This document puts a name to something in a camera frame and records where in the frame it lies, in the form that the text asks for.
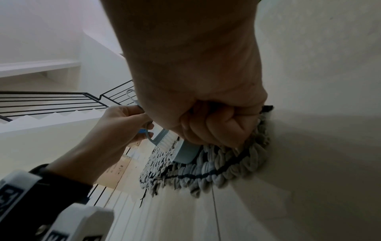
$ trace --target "black metal railing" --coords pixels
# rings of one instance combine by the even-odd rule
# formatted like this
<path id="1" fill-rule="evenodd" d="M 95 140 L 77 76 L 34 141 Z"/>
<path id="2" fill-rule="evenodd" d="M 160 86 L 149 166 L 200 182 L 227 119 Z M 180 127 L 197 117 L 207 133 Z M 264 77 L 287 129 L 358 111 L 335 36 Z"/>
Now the black metal railing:
<path id="1" fill-rule="evenodd" d="M 127 90 L 129 89 L 135 89 L 134 83 L 132 80 L 127 81 L 124 84 L 121 84 L 103 94 L 100 96 L 114 102 L 115 104 L 119 105 L 130 105 L 134 104 L 134 102 L 127 96 Z"/>
<path id="2" fill-rule="evenodd" d="M 83 92 L 0 91 L 0 119 L 107 108 L 100 98 Z"/>

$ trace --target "white bristle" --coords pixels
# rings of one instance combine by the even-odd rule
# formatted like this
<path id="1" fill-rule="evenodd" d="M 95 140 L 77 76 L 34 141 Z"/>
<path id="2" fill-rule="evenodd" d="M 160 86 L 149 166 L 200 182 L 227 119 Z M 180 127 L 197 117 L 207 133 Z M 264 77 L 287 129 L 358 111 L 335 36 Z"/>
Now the white bristle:
<path id="1" fill-rule="evenodd" d="M 172 147 L 172 144 L 176 141 L 178 135 L 172 131 L 169 131 L 164 138 L 158 144 L 158 147 L 163 151 L 167 152 Z"/>

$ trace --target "woven rug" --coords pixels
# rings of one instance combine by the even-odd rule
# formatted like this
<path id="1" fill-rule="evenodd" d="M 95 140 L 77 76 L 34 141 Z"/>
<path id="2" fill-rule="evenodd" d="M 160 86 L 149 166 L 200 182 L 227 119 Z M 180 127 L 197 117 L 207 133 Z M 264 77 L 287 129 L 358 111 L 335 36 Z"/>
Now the woven rug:
<path id="1" fill-rule="evenodd" d="M 257 128 L 242 146 L 204 145 L 190 164 L 170 161 L 179 139 L 168 152 L 155 147 L 140 174 L 140 186 L 152 196 L 157 195 L 160 187 L 170 185 L 174 189 L 189 188 L 192 196 L 199 197 L 209 183 L 221 187 L 227 180 L 256 171 L 267 160 L 265 148 L 270 139 L 266 131 L 266 113 L 272 109 L 273 106 L 263 106 Z"/>

